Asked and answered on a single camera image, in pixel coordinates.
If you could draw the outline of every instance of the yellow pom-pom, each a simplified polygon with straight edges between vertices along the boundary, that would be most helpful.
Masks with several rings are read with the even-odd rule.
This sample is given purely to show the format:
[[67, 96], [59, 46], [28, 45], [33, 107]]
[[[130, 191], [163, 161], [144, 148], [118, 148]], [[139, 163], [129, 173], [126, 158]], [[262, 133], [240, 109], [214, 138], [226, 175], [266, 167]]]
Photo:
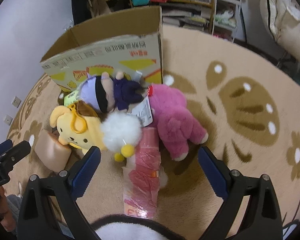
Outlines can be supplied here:
[[116, 162], [123, 162], [123, 161], [124, 161], [124, 157], [122, 156], [121, 153], [116, 153], [116, 154], [114, 155], [114, 160], [115, 160]]
[[134, 155], [134, 146], [131, 144], [126, 144], [121, 148], [121, 154], [126, 158], [131, 157]]

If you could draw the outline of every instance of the cardboard box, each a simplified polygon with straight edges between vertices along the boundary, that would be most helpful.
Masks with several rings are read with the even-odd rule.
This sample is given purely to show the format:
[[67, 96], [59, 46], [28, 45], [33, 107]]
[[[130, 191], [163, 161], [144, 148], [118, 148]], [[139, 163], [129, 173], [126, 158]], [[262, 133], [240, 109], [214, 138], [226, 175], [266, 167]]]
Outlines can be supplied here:
[[73, 91], [87, 74], [162, 83], [162, 17], [159, 6], [99, 16], [68, 29], [41, 59], [44, 71], [63, 91]]

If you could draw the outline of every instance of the pink plush bear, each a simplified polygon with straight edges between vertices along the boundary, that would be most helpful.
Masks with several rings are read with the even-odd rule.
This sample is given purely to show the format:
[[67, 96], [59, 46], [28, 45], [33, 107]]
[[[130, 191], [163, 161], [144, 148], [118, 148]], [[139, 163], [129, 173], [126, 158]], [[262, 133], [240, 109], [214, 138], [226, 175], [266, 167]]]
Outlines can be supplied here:
[[205, 143], [208, 133], [187, 109], [183, 93], [167, 85], [152, 84], [148, 89], [153, 115], [151, 126], [157, 127], [159, 137], [175, 161], [183, 160], [189, 152], [187, 140]]

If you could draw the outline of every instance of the pink plastic package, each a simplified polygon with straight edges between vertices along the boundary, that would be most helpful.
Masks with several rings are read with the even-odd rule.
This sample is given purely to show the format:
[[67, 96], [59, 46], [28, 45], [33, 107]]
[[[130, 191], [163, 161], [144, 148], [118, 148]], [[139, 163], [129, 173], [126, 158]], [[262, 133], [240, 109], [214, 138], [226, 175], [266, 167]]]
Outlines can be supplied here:
[[154, 127], [144, 127], [135, 155], [127, 158], [127, 166], [123, 167], [123, 201], [126, 215], [154, 218], [160, 186], [160, 164], [158, 131]]

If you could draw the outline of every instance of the blue gripper pad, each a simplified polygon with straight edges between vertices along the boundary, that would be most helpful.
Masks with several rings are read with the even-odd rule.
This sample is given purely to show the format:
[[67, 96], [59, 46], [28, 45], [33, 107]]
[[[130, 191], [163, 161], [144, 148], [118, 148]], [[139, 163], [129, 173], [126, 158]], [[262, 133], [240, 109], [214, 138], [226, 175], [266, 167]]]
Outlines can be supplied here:
[[8, 139], [0, 144], [0, 155], [5, 153], [6, 151], [10, 150], [13, 146], [13, 142]]
[[225, 201], [228, 198], [226, 180], [215, 163], [211, 160], [208, 153], [202, 147], [200, 147], [198, 151], [198, 161], [204, 174], [209, 180], [214, 193], [218, 197], [223, 198], [223, 200]]
[[71, 197], [74, 201], [82, 197], [86, 191], [93, 174], [101, 161], [101, 152], [98, 147], [91, 147], [82, 160], [77, 161], [70, 169]]

